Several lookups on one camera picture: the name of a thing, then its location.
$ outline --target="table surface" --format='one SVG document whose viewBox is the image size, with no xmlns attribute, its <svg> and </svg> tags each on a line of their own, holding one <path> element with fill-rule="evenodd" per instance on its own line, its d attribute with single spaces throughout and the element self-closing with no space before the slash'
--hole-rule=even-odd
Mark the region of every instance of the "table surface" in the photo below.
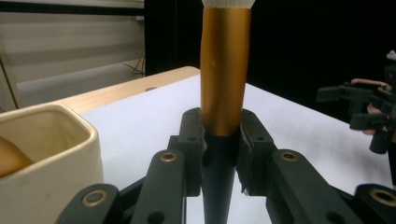
<svg viewBox="0 0 396 224">
<path fill-rule="evenodd" d="M 152 156 L 178 135 L 182 114 L 200 106 L 199 72 L 184 67 L 57 103 L 98 130 L 105 182 L 124 189 L 145 176 Z M 365 183 L 391 188 L 388 156 L 372 153 L 371 137 L 348 124 L 248 84 L 244 108 L 257 115 L 279 149 L 302 153 L 330 185 L 350 194 Z M 270 223 L 265 198 L 240 190 L 235 177 L 229 223 Z M 204 223 L 202 196 L 188 198 L 187 223 Z"/>
</svg>

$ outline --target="screw hole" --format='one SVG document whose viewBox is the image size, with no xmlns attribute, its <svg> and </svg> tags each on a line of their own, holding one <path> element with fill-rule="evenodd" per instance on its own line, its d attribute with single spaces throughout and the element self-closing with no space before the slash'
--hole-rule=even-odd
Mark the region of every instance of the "screw hole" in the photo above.
<svg viewBox="0 0 396 224">
<path fill-rule="evenodd" d="M 103 197 L 103 194 L 101 194 L 99 192 L 95 192 L 95 193 L 87 196 L 87 201 L 90 203 L 97 202 L 97 201 L 101 200 L 102 197 Z"/>
<path fill-rule="evenodd" d="M 280 154 L 280 157 L 285 161 L 297 161 L 298 160 L 297 154 L 295 154 L 293 152 L 282 152 Z"/>
<path fill-rule="evenodd" d="M 391 201 L 394 200 L 394 198 L 390 197 L 390 195 L 382 193 L 382 192 L 378 192 L 376 194 L 376 196 L 378 196 L 379 198 L 381 198 L 381 199 L 383 199 L 385 201 L 388 201 L 388 202 L 391 202 Z"/>
</svg>

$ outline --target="black mechanical part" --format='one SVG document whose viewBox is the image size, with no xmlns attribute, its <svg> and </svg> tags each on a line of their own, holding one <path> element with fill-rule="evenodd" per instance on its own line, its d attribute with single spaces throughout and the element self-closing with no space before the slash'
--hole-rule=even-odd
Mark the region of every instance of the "black mechanical part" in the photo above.
<svg viewBox="0 0 396 224">
<path fill-rule="evenodd" d="M 179 136 L 174 149 L 180 150 L 186 160 L 187 196 L 198 196 L 201 192 L 202 153 L 204 128 L 201 124 L 201 109 L 194 108 L 184 112 Z"/>
<path fill-rule="evenodd" d="M 317 94 L 318 102 L 349 100 L 349 115 L 351 115 L 350 128 L 353 130 L 375 129 L 375 135 L 370 150 L 374 153 L 384 154 L 389 149 L 391 138 L 396 129 L 396 95 L 388 87 L 357 84 L 337 87 L 320 88 Z M 368 114 L 367 105 L 383 111 L 383 114 Z"/>
<path fill-rule="evenodd" d="M 388 65 L 384 68 L 385 82 L 392 88 L 392 92 L 396 94 L 396 64 Z"/>
<path fill-rule="evenodd" d="M 377 184 L 360 185 L 351 207 L 365 223 L 393 224 L 396 220 L 396 191 Z"/>
<path fill-rule="evenodd" d="M 300 153 L 288 149 L 278 150 L 254 113 L 243 110 L 240 133 L 230 141 L 227 138 L 218 139 L 217 136 L 203 136 L 199 112 L 199 108 L 195 108 L 183 115 L 183 128 L 180 128 L 183 131 L 180 132 L 186 135 L 170 137 L 168 149 L 155 154 L 146 177 L 120 193 L 114 186 L 106 184 L 83 189 L 64 209 L 57 223 L 185 223 L 185 197 L 189 196 L 186 174 L 190 169 L 190 172 L 194 171 L 190 174 L 196 174 L 194 178 L 200 180 L 202 174 L 206 174 L 205 166 L 208 164 L 216 169 L 225 168 L 226 172 L 233 172 L 236 164 L 242 191 L 250 196 L 265 196 L 268 214 L 275 224 L 368 224 L 392 223 L 395 220 L 394 190 L 364 185 L 358 187 L 354 196 L 349 195 L 327 184 Z M 234 146 L 236 151 L 226 150 Z M 210 151 L 210 148 L 221 150 Z M 194 167 L 188 168 L 186 162 L 191 162 Z M 214 182 L 209 186 L 214 189 L 210 190 L 226 190 L 230 193 L 233 188 L 231 178 L 219 184 L 216 175 L 210 177 Z M 190 184 L 192 189 L 197 185 L 194 178 L 190 178 L 194 183 Z M 218 199 L 206 200 L 212 209 L 210 213 L 219 211 L 221 214 L 215 217 L 218 219 L 211 219 L 213 214 L 205 211 L 205 216 L 210 217 L 206 224 L 214 223 L 214 220 L 227 220 L 229 198 Z M 96 205 L 87 207 L 84 205 L 86 202 Z M 224 207 L 219 210 L 215 204 L 223 204 Z"/>
<path fill-rule="evenodd" d="M 122 208 L 116 187 L 91 185 L 81 190 L 58 216 L 57 224 L 121 223 Z"/>
<path fill-rule="evenodd" d="M 178 150 L 154 155 L 139 194 L 131 224 L 186 222 L 185 160 Z"/>
<path fill-rule="evenodd" d="M 267 183 L 263 179 L 268 176 L 268 170 L 265 161 L 269 161 L 276 150 L 273 138 L 257 116 L 244 109 L 236 164 L 242 191 L 250 196 L 266 196 Z"/>
<path fill-rule="evenodd" d="M 302 154 L 280 149 L 269 169 L 266 205 L 273 223 L 363 223 Z"/>
</svg>

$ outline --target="brass insert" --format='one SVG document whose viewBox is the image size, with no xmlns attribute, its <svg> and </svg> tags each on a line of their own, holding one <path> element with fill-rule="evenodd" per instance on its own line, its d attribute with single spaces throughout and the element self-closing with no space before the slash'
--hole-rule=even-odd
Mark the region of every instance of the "brass insert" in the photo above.
<svg viewBox="0 0 396 224">
<path fill-rule="evenodd" d="M 89 193 L 87 193 L 84 198 L 82 198 L 82 204 L 87 207 L 94 207 L 102 202 L 104 202 L 107 198 L 107 191 L 104 189 L 96 189 Z"/>
<path fill-rule="evenodd" d="M 370 189 L 370 196 L 374 198 L 379 203 L 385 204 L 387 206 L 395 207 L 396 206 L 396 195 L 392 194 L 383 189 Z"/>
<path fill-rule="evenodd" d="M 165 152 L 160 157 L 161 161 L 175 161 L 177 159 L 177 155 L 173 152 Z"/>
<path fill-rule="evenodd" d="M 280 157 L 284 161 L 297 161 L 298 160 L 298 155 L 291 151 L 280 153 Z"/>
</svg>

